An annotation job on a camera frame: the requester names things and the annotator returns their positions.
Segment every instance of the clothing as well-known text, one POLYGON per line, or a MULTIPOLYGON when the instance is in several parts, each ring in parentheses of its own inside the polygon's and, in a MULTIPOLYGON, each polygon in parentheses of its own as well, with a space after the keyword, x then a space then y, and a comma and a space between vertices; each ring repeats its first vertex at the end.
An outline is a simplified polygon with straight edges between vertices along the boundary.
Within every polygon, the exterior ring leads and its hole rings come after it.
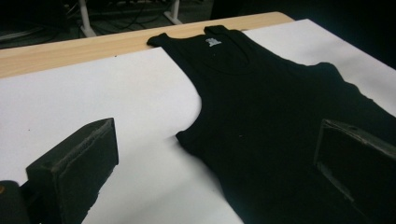
POLYGON ((313 166, 320 123, 348 123, 396 145, 396 118, 330 63, 282 59, 223 26, 148 43, 181 67, 202 99, 179 143, 218 177, 245 223, 365 223, 313 166))

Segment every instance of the clothing label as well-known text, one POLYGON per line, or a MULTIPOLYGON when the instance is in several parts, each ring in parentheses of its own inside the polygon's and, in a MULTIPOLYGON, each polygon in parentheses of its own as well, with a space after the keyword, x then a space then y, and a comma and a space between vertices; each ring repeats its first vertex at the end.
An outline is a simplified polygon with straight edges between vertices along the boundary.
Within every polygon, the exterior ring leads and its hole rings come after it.
POLYGON ((218 40, 215 39, 215 38, 208 38, 208 39, 206 40, 206 42, 209 43, 209 47, 213 47, 213 46, 215 46, 215 45, 217 45, 217 44, 221 44, 221 41, 218 41, 218 40))

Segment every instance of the white surface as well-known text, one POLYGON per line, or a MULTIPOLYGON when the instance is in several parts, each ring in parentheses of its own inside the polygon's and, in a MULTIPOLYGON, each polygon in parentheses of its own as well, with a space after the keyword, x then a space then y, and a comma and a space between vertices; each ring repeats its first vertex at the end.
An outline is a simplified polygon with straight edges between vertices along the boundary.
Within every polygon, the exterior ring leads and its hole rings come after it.
MULTIPOLYGON (((313 22, 246 34, 297 63, 333 63, 396 115, 396 72, 313 22)), ((40 155, 83 125, 112 117, 120 165, 85 224, 241 223, 216 180, 174 137, 199 108, 195 88, 162 49, 0 79, 0 179, 21 185, 24 168, 40 155)))

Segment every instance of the tank top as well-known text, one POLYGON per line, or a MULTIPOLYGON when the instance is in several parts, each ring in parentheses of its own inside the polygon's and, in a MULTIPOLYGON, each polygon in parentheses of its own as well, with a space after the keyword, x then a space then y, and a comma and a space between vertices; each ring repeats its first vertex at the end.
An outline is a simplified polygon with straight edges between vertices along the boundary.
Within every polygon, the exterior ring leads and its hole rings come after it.
POLYGON ((313 167, 320 124, 338 120, 395 146, 396 118, 335 66, 294 63, 223 26, 148 44, 162 47, 200 95, 198 118, 177 139, 217 176, 245 223, 366 223, 313 167))

